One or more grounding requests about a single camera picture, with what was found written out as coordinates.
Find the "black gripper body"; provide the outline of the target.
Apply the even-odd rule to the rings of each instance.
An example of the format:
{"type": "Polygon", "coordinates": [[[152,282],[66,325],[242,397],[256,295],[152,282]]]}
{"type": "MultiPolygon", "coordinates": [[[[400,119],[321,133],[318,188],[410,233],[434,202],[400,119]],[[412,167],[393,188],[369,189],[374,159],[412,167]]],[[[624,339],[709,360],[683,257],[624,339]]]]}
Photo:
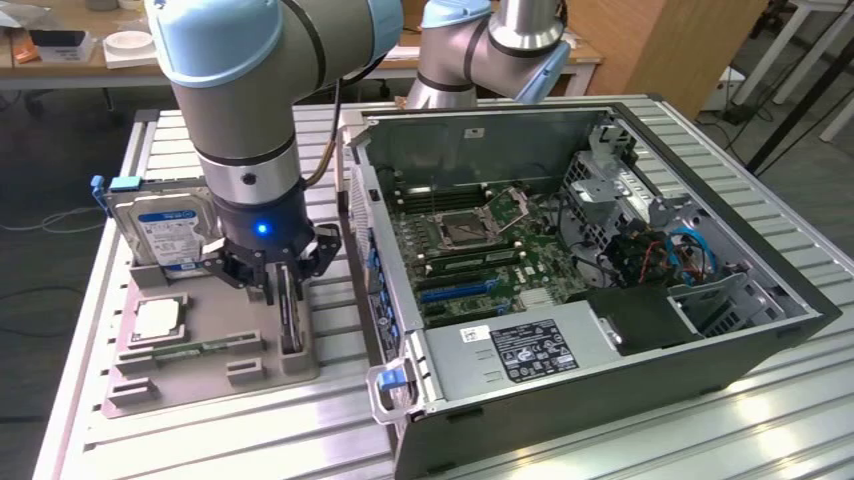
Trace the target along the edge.
{"type": "Polygon", "coordinates": [[[290,278],[301,283],[297,260],[314,239],[304,186],[294,185],[268,203],[242,205],[214,196],[213,204],[225,238],[224,248],[240,256],[250,251],[262,252],[266,264],[284,263],[290,278]]]}

